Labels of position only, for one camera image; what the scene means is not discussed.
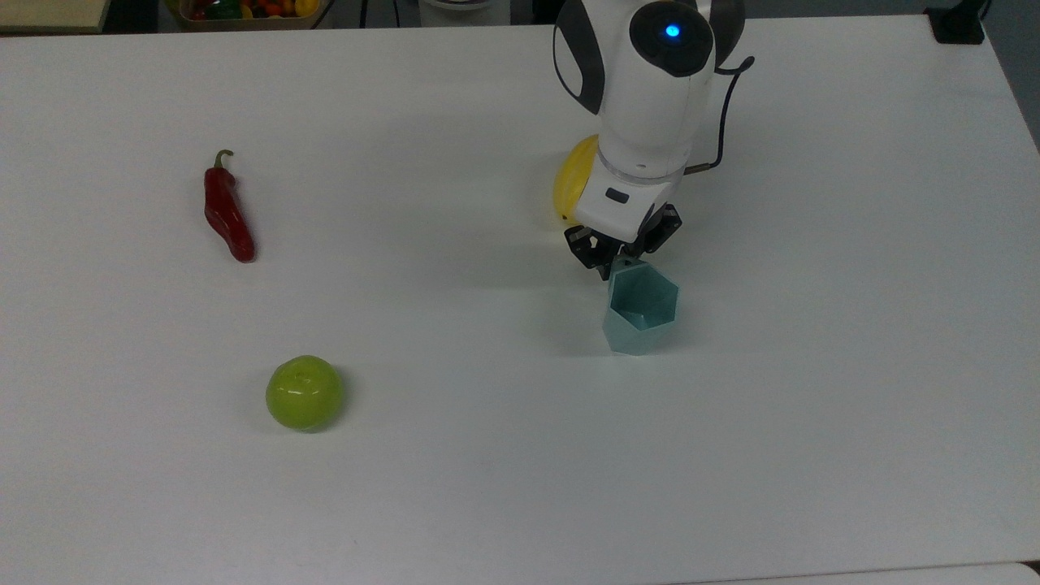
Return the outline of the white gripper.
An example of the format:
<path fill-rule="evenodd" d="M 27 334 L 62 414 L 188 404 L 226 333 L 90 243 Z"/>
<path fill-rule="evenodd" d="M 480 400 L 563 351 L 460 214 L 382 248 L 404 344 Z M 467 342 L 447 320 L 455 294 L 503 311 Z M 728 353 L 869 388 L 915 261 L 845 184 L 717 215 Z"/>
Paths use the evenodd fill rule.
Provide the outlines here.
<path fill-rule="evenodd" d="M 614 259 L 624 243 L 639 238 L 639 254 L 653 254 L 682 225 L 669 199 L 679 185 L 679 173 L 653 180 L 619 176 L 609 167 L 595 164 L 574 207 L 574 221 L 565 230 L 570 252 L 602 281 L 609 281 Z"/>

